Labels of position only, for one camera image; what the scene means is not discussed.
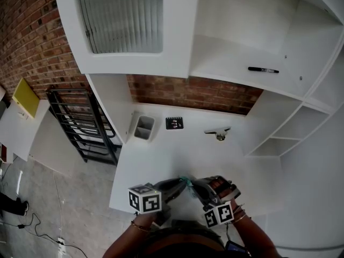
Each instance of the black metal rack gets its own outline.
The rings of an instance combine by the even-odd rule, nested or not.
[[[56,119],[84,162],[93,160],[116,166],[115,153],[121,145],[111,141],[116,133],[101,113],[93,92],[84,88],[50,88],[46,94]]]

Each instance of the gray floor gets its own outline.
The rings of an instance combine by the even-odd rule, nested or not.
[[[16,198],[16,187],[20,171],[23,175],[19,197],[28,200],[30,210],[26,217],[4,212],[4,221],[14,225],[28,224],[32,213],[41,220],[38,234],[48,234],[54,239],[61,235],[61,213],[54,183],[54,171],[35,162],[17,158],[9,168],[0,190]],[[129,226],[134,215],[109,208],[109,200],[115,168],[101,163],[82,163],[74,170],[72,178],[55,173],[62,207],[62,237],[66,244],[83,249],[88,258],[102,257],[106,249]],[[27,228],[34,232],[34,225]],[[215,231],[226,240],[225,226]],[[0,243],[0,253],[5,258],[50,258],[58,256],[58,246],[45,239],[37,238],[25,230],[5,226],[7,245]],[[231,240],[241,243],[236,230],[230,226]],[[83,254],[67,248],[65,257],[79,258]]]

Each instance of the person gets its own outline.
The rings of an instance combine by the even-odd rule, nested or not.
[[[273,242],[245,211],[231,200],[232,223],[253,258],[281,257]],[[103,258],[127,257],[249,257],[247,253],[225,250],[214,231],[197,222],[172,221],[172,227],[150,232],[156,214],[140,214],[110,246]]]
[[[21,202],[20,198],[12,200],[5,194],[0,192],[0,214],[2,216],[2,210],[10,212],[12,214],[25,216],[28,211],[28,202]]]

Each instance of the pen holder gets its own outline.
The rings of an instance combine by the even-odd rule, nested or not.
[[[139,116],[136,123],[134,136],[149,141],[152,135],[155,119],[148,116]]]

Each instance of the power plug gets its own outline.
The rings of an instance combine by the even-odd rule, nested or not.
[[[65,241],[62,239],[62,238],[58,238],[58,242],[60,242],[60,244],[59,244],[59,254],[61,255],[61,256],[64,256],[64,255],[66,255],[67,254],[67,252],[66,252],[66,246],[65,246]]]

